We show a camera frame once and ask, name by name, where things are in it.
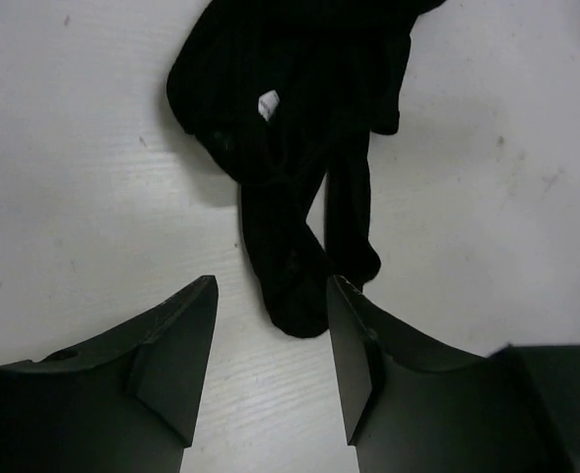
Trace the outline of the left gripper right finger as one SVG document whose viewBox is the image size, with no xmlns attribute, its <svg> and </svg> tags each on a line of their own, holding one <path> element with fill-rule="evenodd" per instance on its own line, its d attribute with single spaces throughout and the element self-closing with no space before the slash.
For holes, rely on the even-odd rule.
<svg viewBox="0 0 580 473">
<path fill-rule="evenodd" d="M 481 357 L 342 277 L 327 309 L 349 445 L 363 472 L 580 472 L 580 345 Z"/>
</svg>

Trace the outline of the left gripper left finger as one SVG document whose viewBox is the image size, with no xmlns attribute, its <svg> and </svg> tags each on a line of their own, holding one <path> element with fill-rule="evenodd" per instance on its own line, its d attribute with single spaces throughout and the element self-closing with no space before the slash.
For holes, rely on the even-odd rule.
<svg viewBox="0 0 580 473">
<path fill-rule="evenodd" d="M 203 276 L 91 339 L 0 366 L 0 472 L 178 471 L 218 299 Z"/>
</svg>

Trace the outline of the black tank top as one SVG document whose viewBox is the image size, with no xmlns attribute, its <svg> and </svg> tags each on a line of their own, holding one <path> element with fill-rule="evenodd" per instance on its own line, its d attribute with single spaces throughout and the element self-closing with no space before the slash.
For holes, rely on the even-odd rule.
<svg viewBox="0 0 580 473">
<path fill-rule="evenodd" d="M 328 329 L 326 285 L 362 287 L 372 134 L 398 131 L 417 19 L 433 1 L 213 1 L 166 80 L 182 129 L 239 187 L 240 228 L 272 323 Z"/>
</svg>

